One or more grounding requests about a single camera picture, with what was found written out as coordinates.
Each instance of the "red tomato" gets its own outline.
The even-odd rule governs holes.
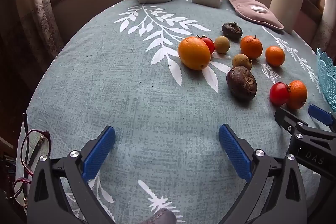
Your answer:
[[[289,99],[289,86],[282,82],[275,83],[269,91],[269,99],[275,106],[285,104]]]
[[[206,43],[206,45],[209,48],[210,54],[214,52],[215,50],[215,44],[212,42],[212,40],[209,37],[202,36],[201,39]]]

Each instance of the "table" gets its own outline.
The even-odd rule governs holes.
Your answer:
[[[226,22],[238,23],[243,36],[256,35],[264,52],[271,45],[286,50],[279,68],[267,65],[264,52],[254,61],[258,91],[249,104],[237,102],[226,85],[239,43],[231,42],[227,55],[212,54],[203,71],[183,66],[176,51],[186,36],[215,39]],[[290,135],[276,124],[268,93],[274,82],[293,80],[308,89],[307,103],[295,114],[327,129],[308,115],[310,104],[326,110],[328,105],[318,89],[316,56],[295,33],[245,21],[226,0],[220,9],[191,0],[156,5],[125,0],[90,20],[55,58],[31,99],[28,124],[51,133],[52,158],[81,149],[106,125],[114,127],[115,146],[89,185],[117,223],[137,223],[168,208],[178,223],[215,224],[245,184],[220,147],[220,125],[228,123],[253,148],[283,157]],[[320,176],[300,169],[311,202]],[[16,171],[22,174],[21,164]],[[74,213],[83,218],[67,182],[63,185]],[[254,215],[266,196],[263,192]]]

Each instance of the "cushion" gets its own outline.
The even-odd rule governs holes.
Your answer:
[[[275,15],[262,3],[255,0],[229,1],[240,17],[253,23],[268,26],[274,30],[283,30],[284,26],[277,20]]]

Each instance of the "blue gripper pad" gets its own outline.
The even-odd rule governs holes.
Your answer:
[[[250,182],[252,179],[251,161],[225,124],[219,128],[218,137],[238,176]]]
[[[310,105],[308,108],[308,113],[311,117],[315,118],[316,120],[319,120],[326,126],[331,126],[333,124],[331,114],[317,107],[316,105]]]
[[[94,179],[106,156],[113,148],[116,134],[113,127],[108,127],[83,162],[82,178],[85,182]]]

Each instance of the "curtain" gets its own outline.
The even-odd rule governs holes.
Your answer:
[[[0,50],[34,91],[64,46],[50,0],[0,0],[0,34]]]
[[[336,0],[325,0],[322,20],[311,42],[316,51],[321,48],[335,62],[336,58]]]

